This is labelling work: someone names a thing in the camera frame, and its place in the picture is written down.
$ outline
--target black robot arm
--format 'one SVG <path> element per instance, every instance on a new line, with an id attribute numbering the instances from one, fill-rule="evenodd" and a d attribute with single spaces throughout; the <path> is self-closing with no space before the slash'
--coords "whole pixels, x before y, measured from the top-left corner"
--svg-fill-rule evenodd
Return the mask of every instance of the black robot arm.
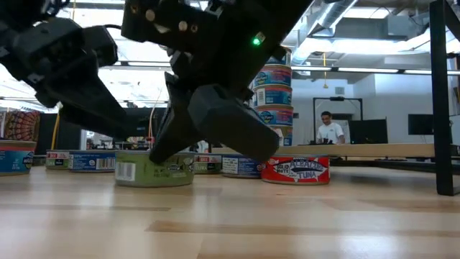
<path id="1" fill-rule="evenodd" d="M 168 47 L 170 104 L 150 153 L 159 163 L 207 139 L 259 161 L 279 138 L 244 104 L 248 85 L 311 0 L 210 0 L 205 11 L 177 0 L 126 0 L 121 34 Z"/>
<path id="2" fill-rule="evenodd" d="M 98 77 L 99 67 L 118 60 L 116 44 L 104 26 L 82 28 L 71 19 L 55 18 L 68 2 L 2 1 L 0 63 L 31 86 L 44 106 L 61 102 L 63 119 L 87 130 L 128 137 L 137 122 L 127 118 Z"/>

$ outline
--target person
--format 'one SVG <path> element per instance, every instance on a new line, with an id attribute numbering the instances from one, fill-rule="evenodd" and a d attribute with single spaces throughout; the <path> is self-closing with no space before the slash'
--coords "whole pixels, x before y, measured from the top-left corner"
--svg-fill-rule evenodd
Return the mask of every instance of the person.
<path id="1" fill-rule="evenodd" d="M 332 142 L 332 144 L 344 144 L 344 131 L 339 124 L 332 122 L 332 114 L 330 112 L 323 112 L 321 114 L 321 120 L 323 121 L 323 125 L 318 128 L 316 142 L 318 144 L 330 142 Z"/>

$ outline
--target stacked tuna cans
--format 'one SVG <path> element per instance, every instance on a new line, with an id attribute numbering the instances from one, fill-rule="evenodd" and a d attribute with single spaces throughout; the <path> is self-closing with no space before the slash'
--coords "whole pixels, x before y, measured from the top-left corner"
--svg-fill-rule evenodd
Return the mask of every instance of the stacked tuna cans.
<path id="1" fill-rule="evenodd" d="M 260 118 L 280 136 L 280 146 L 293 144 L 291 50 L 282 60 L 270 58 L 252 82 L 253 105 Z"/>

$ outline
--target green tuna can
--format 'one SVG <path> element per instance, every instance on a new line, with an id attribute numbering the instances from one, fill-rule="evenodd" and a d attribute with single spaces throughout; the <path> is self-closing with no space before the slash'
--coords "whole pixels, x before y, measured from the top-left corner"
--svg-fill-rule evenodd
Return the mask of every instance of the green tuna can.
<path id="1" fill-rule="evenodd" d="M 149 154 L 147 151 L 118 151 L 115 166 L 116 185 L 174 187 L 193 182 L 195 153 L 178 153 L 161 164 L 150 161 Z"/>
<path id="2" fill-rule="evenodd" d="M 68 150 L 47 150 L 46 169 L 67 170 L 69 166 Z"/>
<path id="3" fill-rule="evenodd" d="M 193 162 L 194 174 L 217 174 L 221 173 L 222 155 L 217 154 L 197 154 Z"/>

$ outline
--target green led light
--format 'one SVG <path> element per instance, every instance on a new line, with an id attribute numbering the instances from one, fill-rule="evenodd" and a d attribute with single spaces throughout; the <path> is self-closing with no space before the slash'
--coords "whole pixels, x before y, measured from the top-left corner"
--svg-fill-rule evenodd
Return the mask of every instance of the green led light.
<path id="1" fill-rule="evenodd" d="M 261 42 L 259 39 L 257 39 L 257 38 L 254 38 L 254 39 L 252 40 L 252 44 L 253 44 L 253 45 L 259 46 L 261 43 L 262 43 L 262 42 Z"/>

